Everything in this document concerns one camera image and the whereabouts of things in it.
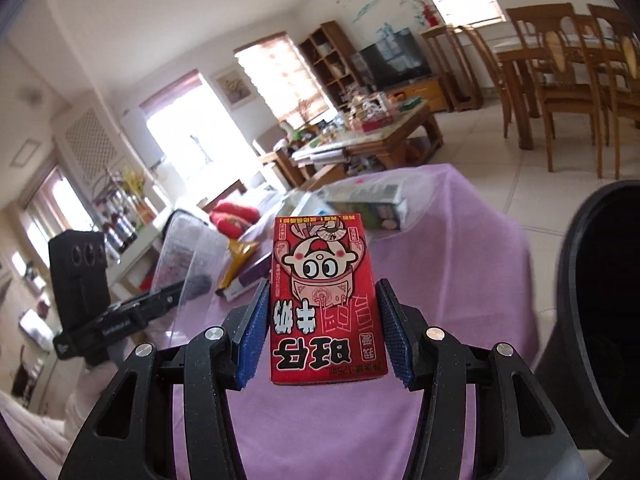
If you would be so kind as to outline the wooden coffee table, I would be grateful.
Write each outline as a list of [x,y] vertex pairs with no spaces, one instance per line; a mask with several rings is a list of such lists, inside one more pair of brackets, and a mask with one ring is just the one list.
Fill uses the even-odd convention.
[[318,169],[313,179],[347,177],[357,162],[374,159],[383,170],[425,164],[444,146],[444,138],[427,102],[402,112],[383,128],[370,132],[346,130],[334,139],[318,144],[307,143],[297,150],[293,162],[300,169]]

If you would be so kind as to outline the wooden dining chair left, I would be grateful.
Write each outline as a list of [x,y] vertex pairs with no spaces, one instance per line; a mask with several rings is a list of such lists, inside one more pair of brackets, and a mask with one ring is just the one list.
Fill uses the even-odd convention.
[[512,122],[512,103],[508,87],[506,86],[506,76],[504,76],[501,65],[489,49],[485,39],[480,36],[480,33],[469,25],[461,25],[460,29],[477,50],[480,59],[485,64],[491,81],[494,83],[502,106],[503,137],[506,139],[509,136],[509,127]]

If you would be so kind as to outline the black flat television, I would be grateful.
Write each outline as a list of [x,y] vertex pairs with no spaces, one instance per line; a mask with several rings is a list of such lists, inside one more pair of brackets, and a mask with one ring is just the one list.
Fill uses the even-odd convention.
[[385,90],[433,75],[430,64],[410,29],[392,32],[352,56],[366,86]]

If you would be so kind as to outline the red Wangzai milk carton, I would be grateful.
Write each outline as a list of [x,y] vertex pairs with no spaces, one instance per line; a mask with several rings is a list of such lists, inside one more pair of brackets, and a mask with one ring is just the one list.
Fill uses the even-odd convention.
[[270,301],[274,384],[360,382],[387,374],[381,315],[359,214],[278,217]]

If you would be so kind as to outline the wooden dining chair near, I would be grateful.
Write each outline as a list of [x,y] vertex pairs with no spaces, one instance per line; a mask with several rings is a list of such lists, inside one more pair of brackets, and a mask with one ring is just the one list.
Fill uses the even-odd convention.
[[541,117],[546,137],[547,167],[553,171],[553,116],[558,113],[582,114],[589,118],[590,140],[596,149],[597,176],[603,176],[603,147],[608,126],[608,112],[599,76],[594,71],[583,36],[593,35],[596,28],[586,25],[570,3],[548,3],[519,6],[506,11],[518,39],[526,46],[525,37],[533,36],[544,57],[552,63],[555,84],[536,84]]

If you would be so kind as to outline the framed flower painting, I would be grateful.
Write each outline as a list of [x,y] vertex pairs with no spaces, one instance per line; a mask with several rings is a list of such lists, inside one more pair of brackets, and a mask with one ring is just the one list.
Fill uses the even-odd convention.
[[213,74],[213,83],[230,110],[235,110],[253,101],[256,92],[246,73],[238,66],[231,66]]

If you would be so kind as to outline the wooden bookshelf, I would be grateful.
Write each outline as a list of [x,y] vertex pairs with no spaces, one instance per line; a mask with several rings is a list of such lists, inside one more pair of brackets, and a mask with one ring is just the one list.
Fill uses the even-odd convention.
[[300,53],[332,104],[344,110],[349,90],[362,79],[352,57],[356,49],[336,21],[322,23],[298,45]]

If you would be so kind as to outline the grey milk carton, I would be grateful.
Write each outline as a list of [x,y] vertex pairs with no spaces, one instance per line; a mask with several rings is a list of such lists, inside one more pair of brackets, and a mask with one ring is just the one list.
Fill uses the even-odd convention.
[[336,182],[320,188],[318,196],[340,214],[359,214],[368,230],[399,231],[408,212],[407,199],[395,183]]

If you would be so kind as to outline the black trash bin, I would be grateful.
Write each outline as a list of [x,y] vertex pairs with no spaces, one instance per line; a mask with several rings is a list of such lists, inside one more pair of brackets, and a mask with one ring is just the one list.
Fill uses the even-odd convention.
[[556,322],[535,375],[578,448],[620,455],[639,426],[639,183],[578,209],[556,267]]

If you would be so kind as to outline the red cushion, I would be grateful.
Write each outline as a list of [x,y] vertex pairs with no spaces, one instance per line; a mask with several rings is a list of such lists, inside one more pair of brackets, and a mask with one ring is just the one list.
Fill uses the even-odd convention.
[[222,235],[237,240],[260,219],[258,209],[232,202],[219,202],[209,213],[209,220]]

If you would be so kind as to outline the clear plastic bag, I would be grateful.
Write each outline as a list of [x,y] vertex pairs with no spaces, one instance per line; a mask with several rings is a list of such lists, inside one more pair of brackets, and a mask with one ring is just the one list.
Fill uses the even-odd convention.
[[227,237],[189,211],[179,209],[169,216],[151,292],[176,285],[178,294],[168,312],[146,329],[157,348],[186,344],[204,330],[227,249]]

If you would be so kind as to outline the wooden tv cabinet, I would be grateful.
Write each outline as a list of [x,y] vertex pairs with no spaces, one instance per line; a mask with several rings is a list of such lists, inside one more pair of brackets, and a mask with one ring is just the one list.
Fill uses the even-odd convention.
[[388,89],[385,93],[390,100],[395,102],[420,96],[421,100],[427,102],[431,111],[434,113],[450,113],[454,110],[454,106],[440,77],[409,81],[395,88]]

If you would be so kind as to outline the wooden dining chair right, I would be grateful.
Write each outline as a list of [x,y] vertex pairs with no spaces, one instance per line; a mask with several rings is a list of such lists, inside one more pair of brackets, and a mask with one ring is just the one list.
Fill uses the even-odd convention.
[[639,38],[622,10],[595,4],[588,9],[603,44],[611,110],[639,127]]

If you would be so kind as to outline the wooden dining chair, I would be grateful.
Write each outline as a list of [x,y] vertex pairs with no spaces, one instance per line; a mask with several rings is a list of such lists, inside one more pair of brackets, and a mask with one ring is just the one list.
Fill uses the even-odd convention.
[[594,71],[583,36],[593,35],[596,28],[586,25],[570,3],[548,3],[519,6],[506,11],[518,39],[526,46],[525,37],[533,36],[544,57],[552,63],[555,84],[536,84],[541,117],[546,137],[547,167],[553,171],[553,116],[558,113],[582,114],[589,118],[590,140],[596,149],[597,176],[603,176],[603,147],[608,126],[608,112],[599,76]]
[[506,76],[504,76],[501,65],[489,49],[485,39],[480,36],[480,33],[469,25],[461,25],[460,29],[477,50],[480,59],[485,64],[491,81],[494,83],[502,106],[503,137],[506,139],[509,136],[509,127],[512,122],[512,103],[508,87],[506,86]]
[[611,110],[639,127],[639,38],[622,10],[595,4],[588,9],[603,44]]

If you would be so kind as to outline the wooden dining table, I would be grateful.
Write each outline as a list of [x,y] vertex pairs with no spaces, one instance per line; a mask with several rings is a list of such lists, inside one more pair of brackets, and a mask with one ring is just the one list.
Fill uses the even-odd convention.
[[[590,56],[597,76],[604,76],[605,53],[612,56],[615,82],[621,82],[623,76],[622,57],[614,52],[614,41],[605,38],[604,46],[594,35],[587,34],[585,40],[587,54]],[[526,46],[518,38],[510,38],[491,48],[491,52],[503,70],[506,91],[509,93],[512,112],[518,128],[518,146],[524,151],[533,151],[532,118],[541,116],[541,104],[538,100],[536,84],[553,86],[555,78],[552,63],[544,57],[544,49],[539,47],[533,36],[525,37]]]

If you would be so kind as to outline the tall wooden side stand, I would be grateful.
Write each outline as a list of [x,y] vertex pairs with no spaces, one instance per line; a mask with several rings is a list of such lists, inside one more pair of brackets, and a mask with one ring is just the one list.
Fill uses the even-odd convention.
[[456,112],[479,110],[484,104],[480,85],[454,28],[438,25],[422,32],[421,37],[452,109]]

